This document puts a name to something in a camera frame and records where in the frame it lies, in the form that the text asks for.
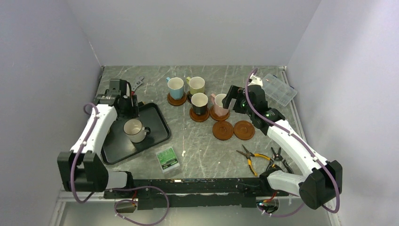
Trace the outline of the brown coaster three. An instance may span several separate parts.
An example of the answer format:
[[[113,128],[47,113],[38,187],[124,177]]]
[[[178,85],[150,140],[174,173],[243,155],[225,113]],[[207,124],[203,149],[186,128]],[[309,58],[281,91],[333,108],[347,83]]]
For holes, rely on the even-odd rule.
[[[194,109],[191,108],[189,111],[189,116],[195,122],[204,122],[209,118],[210,113],[209,113],[209,109],[207,109],[204,114],[198,115],[194,112]]]

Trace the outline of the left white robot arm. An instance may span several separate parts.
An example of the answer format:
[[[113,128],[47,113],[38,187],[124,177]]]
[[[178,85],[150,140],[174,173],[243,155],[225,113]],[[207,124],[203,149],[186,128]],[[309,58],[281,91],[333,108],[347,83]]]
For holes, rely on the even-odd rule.
[[[136,95],[131,84],[122,79],[111,79],[108,89],[95,97],[89,113],[90,118],[78,141],[70,151],[61,152],[57,164],[66,191],[102,192],[117,188],[124,198],[134,194],[132,176],[124,171],[111,171],[101,160],[107,134],[112,124],[123,118],[139,115]]]

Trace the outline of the pink mug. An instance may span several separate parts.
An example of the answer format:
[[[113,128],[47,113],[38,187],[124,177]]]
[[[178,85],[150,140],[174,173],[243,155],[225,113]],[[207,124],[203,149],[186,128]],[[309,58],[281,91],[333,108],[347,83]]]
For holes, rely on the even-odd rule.
[[[222,100],[226,97],[226,94],[211,94],[211,102],[213,103],[214,106],[214,112],[218,117],[223,117],[229,113],[228,108],[223,108],[223,102]]]

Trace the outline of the yellow-green mug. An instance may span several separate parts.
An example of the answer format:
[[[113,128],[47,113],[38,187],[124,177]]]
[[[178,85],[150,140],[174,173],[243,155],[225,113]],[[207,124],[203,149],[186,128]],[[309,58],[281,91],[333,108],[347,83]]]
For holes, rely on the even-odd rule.
[[[190,94],[205,93],[205,80],[202,77],[187,77],[186,82],[189,85]]]

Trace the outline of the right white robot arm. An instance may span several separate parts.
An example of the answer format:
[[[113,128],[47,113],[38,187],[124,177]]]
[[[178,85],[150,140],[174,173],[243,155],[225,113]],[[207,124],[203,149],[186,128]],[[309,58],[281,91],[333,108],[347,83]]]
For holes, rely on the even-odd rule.
[[[284,115],[268,106],[260,85],[230,86],[222,100],[223,108],[227,109],[233,99],[236,101],[234,112],[246,114],[253,126],[276,142],[301,171],[301,175],[296,175],[281,169],[266,170],[259,177],[261,193],[271,195],[283,191],[299,196],[311,209],[323,207],[337,213],[342,193],[342,165],[336,160],[328,161],[300,138]]]

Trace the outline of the brown coaster four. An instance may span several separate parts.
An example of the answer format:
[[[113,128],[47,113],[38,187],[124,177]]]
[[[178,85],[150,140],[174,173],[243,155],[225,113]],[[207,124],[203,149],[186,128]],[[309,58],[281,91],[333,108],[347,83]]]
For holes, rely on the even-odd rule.
[[[215,113],[214,107],[210,108],[210,117],[215,120],[215,121],[225,121],[230,117],[230,112],[228,112],[226,115],[224,116],[218,116]]]

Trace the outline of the brown coaster six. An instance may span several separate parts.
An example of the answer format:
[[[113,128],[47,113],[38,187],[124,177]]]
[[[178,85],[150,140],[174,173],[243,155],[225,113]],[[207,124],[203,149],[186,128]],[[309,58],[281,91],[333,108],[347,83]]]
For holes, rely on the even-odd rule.
[[[234,130],[229,122],[217,121],[212,127],[212,133],[215,138],[225,141],[233,136]]]

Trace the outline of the brown coaster one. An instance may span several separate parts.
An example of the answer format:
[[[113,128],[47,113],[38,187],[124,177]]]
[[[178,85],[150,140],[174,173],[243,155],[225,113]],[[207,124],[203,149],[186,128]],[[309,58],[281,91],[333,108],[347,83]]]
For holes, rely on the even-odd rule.
[[[184,93],[182,98],[178,99],[178,100],[173,99],[172,96],[170,95],[170,93],[168,93],[168,96],[167,96],[167,101],[172,106],[181,106],[186,102],[186,100],[187,100],[186,93]]]

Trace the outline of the black mug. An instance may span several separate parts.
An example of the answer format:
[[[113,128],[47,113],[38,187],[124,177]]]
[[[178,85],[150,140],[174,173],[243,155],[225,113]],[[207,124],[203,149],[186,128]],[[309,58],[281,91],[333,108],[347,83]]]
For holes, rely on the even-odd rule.
[[[208,97],[204,93],[196,93],[191,97],[192,110],[196,115],[204,115],[207,111]]]

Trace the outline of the brown coaster five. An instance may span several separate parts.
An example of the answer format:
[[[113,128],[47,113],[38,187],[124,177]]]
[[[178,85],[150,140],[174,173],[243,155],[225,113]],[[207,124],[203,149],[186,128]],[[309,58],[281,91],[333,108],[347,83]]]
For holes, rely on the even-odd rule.
[[[255,128],[248,121],[238,121],[233,127],[234,135],[240,140],[250,140],[255,135]]]

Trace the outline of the light blue mug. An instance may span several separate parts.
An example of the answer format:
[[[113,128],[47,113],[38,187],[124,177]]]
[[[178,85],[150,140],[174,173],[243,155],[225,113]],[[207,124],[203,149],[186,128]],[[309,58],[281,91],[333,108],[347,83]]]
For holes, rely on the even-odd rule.
[[[184,95],[184,81],[181,78],[166,78],[169,94],[174,100],[180,100]]]

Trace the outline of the white ribbed black-rimmed mug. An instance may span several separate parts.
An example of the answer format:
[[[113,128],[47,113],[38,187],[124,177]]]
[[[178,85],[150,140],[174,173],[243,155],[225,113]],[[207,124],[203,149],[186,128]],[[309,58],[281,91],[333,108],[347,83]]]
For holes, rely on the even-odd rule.
[[[123,132],[132,143],[140,143],[151,133],[151,129],[138,119],[130,119],[123,125]]]

